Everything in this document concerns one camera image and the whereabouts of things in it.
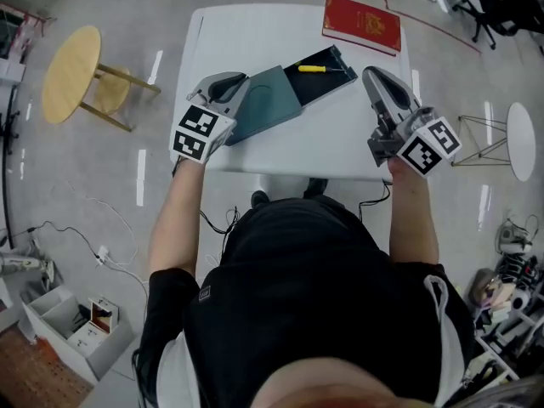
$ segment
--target tile floor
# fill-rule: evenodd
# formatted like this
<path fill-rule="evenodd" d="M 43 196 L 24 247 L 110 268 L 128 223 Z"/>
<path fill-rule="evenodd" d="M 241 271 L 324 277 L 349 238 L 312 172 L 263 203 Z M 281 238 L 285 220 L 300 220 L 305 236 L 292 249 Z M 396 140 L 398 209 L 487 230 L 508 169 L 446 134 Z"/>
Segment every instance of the tile floor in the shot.
<path fill-rule="evenodd" d="M 383 0 L 359 1 L 385 7 Z M 445 0 L 445 7 L 455 1 Z M 167 143 L 190 16 L 200 7 L 252 2 L 321 5 L 324 0 L 59 0 L 53 12 L 58 19 L 32 50 L 19 90 L 20 139 L 14 143 L 10 159 L 13 173 L 8 177 L 14 231 L 39 225 L 44 220 L 59 227 L 71 225 L 90 240 L 95 250 L 106 245 L 117 262 L 127 263 L 135 250 L 131 234 L 108 207 L 84 196 L 99 198 L 111 204 L 132 227 L 139 250 L 129 269 L 146 279 L 149 236 L 170 182 L 172 164 Z M 467 17 L 446 13 L 438 4 L 425 0 L 388 0 L 388 4 L 391 9 L 425 20 L 472 44 L 474 25 Z M 86 24 L 97 26 L 103 34 L 101 60 L 106 64 L 126 65 L 137 77 L 147 79 L 157 51 L 163 50 L 156 79 L 162 88 L 161 95 L 153 97 L 133 88 L 128 104 L 120 112 L 120 119 L 134 127 L 130 134 L 83 110 L 59 126 L 43 120 L 40 98 L 48 63 L 70 33 Z M 411 67 L 420 73 L 423 100 L 434 104 L 452 124 L 456 125 L 460 114 L 482 116 L 485 101 L 492 105 L 495 119 L 503 119 L 508 106 L 520 101 L 532 116 L 537 138 L 544 135 L 541 112 L 544 57 L 526 32 L 515 38 L 497 37 L 496 51 L 491 51 L 482 37 L 474 44 L 479 53 L 418 21 L 403 16 L 402 24 Z M 26 121 L 24 116 L 30 101 L 33 107 Z M 485 144 L 485 130 L 478 132 L 477 137 Z M 466 134 L 463 140 L 468 150 Z M 143 207 L 136 206 L 140 149 L 147 150 Z M 20 178 L 22 150 L 25 150 L 24 178 Z M 526 183 L 518 182 L 508 167 L 445 167 L 429 180 L 441 262 L 460 289 L 467 287 L 476 269 L 496 264 L 494 238 L 505 213 L 515 215 L 514 219 L 520 223 L 530 213 L 542 215 L 543 171 L 539 160 L 542 150 L 538 144 L 535 172 Z M 245 212 L 255 189 L 263 186 L 274 198 L 301 195 L 305 180 L 210 172 L 206 176 L 202 209 L 214 223 L 224 227 L 225 212 L 234 206 Z M 357 203 L 380 196 L 382 186 L 338 180 L 330 182 L 326 193 L 356 212 Z M 387 250 L 389 201 L 365 208 L 363 215 L 378 245 Z M 60 234 L 45 227 L 36 234 L 80 300 L 104 295 L 120 305 L 134 330 L 139 330 L 144 294 L 133 278 L 95 268 L 94 257 L 86 245 L 71 232 Z M 25 240 L 26 235 L 20 235 L 16 243 Z M 221 240 L 221 236 L 201 223 L 198 277 L 211 269 L 205 256 L 217 255 Z M 535 251 L 540 257 L 541 241 Z"/>

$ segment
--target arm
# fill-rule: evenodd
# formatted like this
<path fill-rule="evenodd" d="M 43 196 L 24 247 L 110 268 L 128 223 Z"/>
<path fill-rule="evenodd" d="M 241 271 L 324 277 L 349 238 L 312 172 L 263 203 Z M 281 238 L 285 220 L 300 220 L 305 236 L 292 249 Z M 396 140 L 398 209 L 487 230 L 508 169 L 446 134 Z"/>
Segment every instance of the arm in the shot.
<path fill-rule="evenodd" d="M 393 176 L 393 213 L 389 254 L 396 263 L 439 262 L 427 181 L 398 158 L 389 160 Z"/>
<path fill-rule="evenodd" d="M 180 268 L 195 276 L 205 165 L 182 161 L 151 233 L 150 273 Z"/>

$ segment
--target yellow screwdriver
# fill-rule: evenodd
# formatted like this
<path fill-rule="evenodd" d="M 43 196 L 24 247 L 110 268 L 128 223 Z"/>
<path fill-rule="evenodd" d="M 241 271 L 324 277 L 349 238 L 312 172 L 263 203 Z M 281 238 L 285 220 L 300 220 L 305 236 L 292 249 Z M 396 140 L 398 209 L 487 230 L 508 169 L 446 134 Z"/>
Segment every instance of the yellow screwdriver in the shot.
<path fill-rule="evenodd" d="M 315 65 L 299 65 L 298 70 L 300 72 L 333 72 L 333 71 L 346 71 L 337 68 L 329 68 L 328 66 L 315 66 Z"/>

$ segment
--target black cable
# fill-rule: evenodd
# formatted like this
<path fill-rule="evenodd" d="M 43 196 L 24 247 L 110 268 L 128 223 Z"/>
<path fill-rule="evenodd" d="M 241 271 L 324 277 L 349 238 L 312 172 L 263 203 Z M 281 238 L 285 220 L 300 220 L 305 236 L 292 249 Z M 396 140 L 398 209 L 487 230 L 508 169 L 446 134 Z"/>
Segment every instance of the black cable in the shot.
<path fill-rule="evenodd" d="M 7 161 L 8 161 L 8 153 L 9 153 L 9 140 L 11 136 L 11 109 L 13 106 L 14 101 L 14 95 L 15 95 L 15 86 L 11 88 L 11 92 L 9 93 L 9 101 L 8 101 L 8 112 L 6 114 L 6 122 L 5 122 L 5 128 L 4 128 L 4 135 L 3 135 L 3 141 L 2 141 L 2 204 L 3 204 L 3 219 L 4 223 L 6 224 L 6 230 L 8 231 L 8 242 L 9 247 L 14 248 L 14 241 L 11 236 L 11 226 L 9 223 L 9 207 L 8 207 L 8 180 L 6 177 L 6 170 L 7 170 Z"/>
<path fill-rule="evenodd" d="M 385 180 L 382 180 L 382 183 L 383 183 L 383 193 L 381 198 L 377 200 L 362 201 L 359 203 L 359 221 L 360 222 L 363 222 L 363 211 L 362 211 L 363 207 L 375 206 L 376 204 L 387 200 L 391 196 L 391 190 L 389 189 L 389 187 L 393 184 Z"/>
<path fill-rule="evenodd" d="M 227 219 L 227 223 L 229 224 L 229 226 L 227 227 L 226 230 L 222 230 L 222 229 L 219 229 L 218 227 L 216 227 L 214 224 L 212 224 L 212 221 L 210 221 L 210 219 L 208 219 L 206 214 L 201 210 L 201 216 L 204 218 L 204 220 L 206 220 L 206 222 L 210 226 L 210 228 L 213 231 L 215 231 L 216 233 L 218 233 L 220 235 L 223 235 L 223 245 L 221 246 L 221 255 L 222 256 L 223 256 L 223 253 L 224 253 L 224 246 L 225 246 L 225 243 L 227 241 L 227 236 L 234 229 L 236 223 L 240 220 L 240 212 L 238 212 L 238 207 L 235 206 L 234 212 L 235 212 L 235 215 L 232 218 L 232 221 L 230 223 L 229 223 L 229 220 Z"/>
<path fill-rule="evenodd" d="M 24 233 L 31 233 L 32 231 L 35 231 L 35 230 L 39 230 L 41 228 L 43 228 L 46 224 L 49 224 L 51 225 L 54 229 L 56 229 L 59 233 L 64 233 L 65 231 L 67 230 L 72 230 L 72 231 L 75 231 L 76 233 L 78 233 L 82 239 L 85 240 L 85 243 L 87 243 L 87 246 L 88 246 L 88 249 L 91 250 L 91 252 L 93 253 L 94 257 L 95 258 L 99 258 L 99 255 L 93 251 L 93 247 L 91 246 L 91 244 L 89 243 L 89 241 L 87 240 L 87 237 L 85 237 L 79 230 L 75 229 L 74 227 L 66 227 L 64 229 L 58 229 L 56 227 L 55 224 L 53 224 L 51 221 L 45 221 L 43 224 L 37 226 L 37 227 L 30 227 L 29 229 L 25 229 L 24 231 L 21 231 L 20 233 L 17 233 L 16 235 L 13 235 L 13 237 L 17 237 L 18 235 L 23 235 Z"/>
<path fill-rule="evenodd" d="M 138 372 L 138 356 L 139 348 L 133 352 L 130 362 L 133 367 L 134 376 L 136 377 L 136 385 L 138 386 L 138 406 L 140 408 L 147 408 L 147 401 L 145 400 L 144 392 L 142 391 L 142 378 Z"/>

